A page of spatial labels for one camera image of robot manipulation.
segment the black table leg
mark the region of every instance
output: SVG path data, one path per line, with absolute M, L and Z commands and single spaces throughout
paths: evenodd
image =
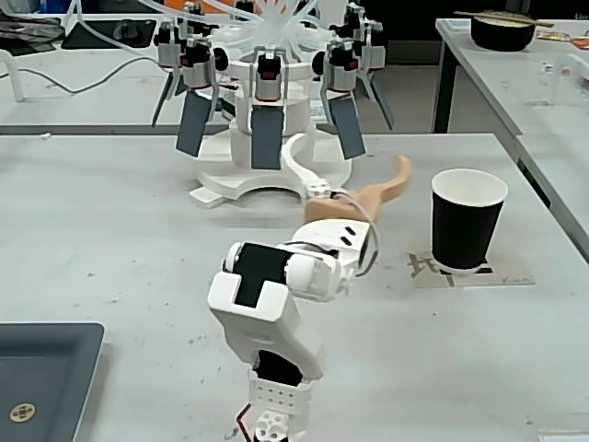
M 433 106 L 432 132 L 434 134 L 447 134 L 448 132 L 457 66 L 456 57 L 445 42 L 442 42 L 438 85 Z

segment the white table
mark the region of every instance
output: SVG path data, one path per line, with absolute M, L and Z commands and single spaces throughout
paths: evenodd
M 161 20 L 161 15 L 85 15 L 86 20 L 123 18 Z M 68 27 L 75 24 L 75 19 Z M 40 52 L 17 58 L 19 67 L 41 71 L 79 89 L 95 83 L 134 57 L 119 49 L 62 50 Z M 144 56 L 157 58 L 152 44 L 137 50 Z M 0 73 L 4 73 L 0 64 Z M 166 101 L 157 126 L 151 127 L 154 109 L 164 87 L 167 74 L 148 61 L 131 64 L 108 83 L 71 96 L 37 76 L 22 73 L 27 99 L 16 103 L 8 79 L 0 80 L 0 134 L 177 134 L 184 104 L 184 95 Z M 313 84 L 315 108 L 320 108 L 319 83 Z M 317 123 L 326 122 L 324 113 L 316 115 Z M 208 124 L 207 133 L 214 134 L 227 127 L 217 112 Z
M 246 367 L 207 310 L 208 286 L 231 244 L 284 241 L 302 219 L 282 192 L 195 207 L 192 161 L 173 141 L 0 138 L 0 320 L 106 324 L 83 428 L 91 442 L 231 434 Z M 521 442 L 537 413 L 585 410 L 587 264 L 497 140 L 388 135 L 366 146 L 352 188 L 390 177 L 400 153 L 414 177 L 381 215 L 374 271 L 348 297 L 299 303 L 329 355 L 309 440 Z M 404 251 L 427 248 L 430 179 L 452 167 L 506 180 L 491 252 L 517 253 L 537 285 L 413 288 Z
M 549 20 L 553 30 L 583 35 L 586 20 Z M 438 19 L 436 28 L 444 40 L 433 132 L 446 133 L 456 65 L 460 64 L 512 136 L 520 134 L 587 134 L 589 104 L 574 87 L 563 81 L 555 106 L 541 106 L 549 98 L 551 75 L 542 74 L 543 64 L 554 64 L 566 53 L 589 58 L 589 52 L 572 44 L 536 38 L 521 52 L 482 49 L 470 38 L 469 23 L 463 19 Z
M 589 257 L 589 185 L 587 137 L 521 135 L 522 161 L 549 200 L 550 212 Z

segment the black paper cup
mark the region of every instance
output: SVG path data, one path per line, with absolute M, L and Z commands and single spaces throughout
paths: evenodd
M 440 270 L 472 274 L 485 262 L 507 184 L 482 170 L 450 169 L 432 180 L 432 254 Z

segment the black bowl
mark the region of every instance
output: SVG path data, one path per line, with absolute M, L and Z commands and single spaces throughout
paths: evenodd
M 526 17 L 522 14 L 508 12 L 488 12 L 497 17 Z M 534 38 L 536 27 L 513 21 L 493 20 L 473 17 L 470 25 L 470 36 L 478 46 L 492 51 L 522 51 Z

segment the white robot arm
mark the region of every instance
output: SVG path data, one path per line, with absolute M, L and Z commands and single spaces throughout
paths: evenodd
M 313 382 L 324 373 L 323 342 L 304 324 L 295 297 L 328 302 L 362 265 L 370 225 L 325 219 L 278 246 L 235 244 L 208 296 L 227 344 L 250 366 L 248 406 L 261 408 L 253 440 L 298 442 L 306 434 Z

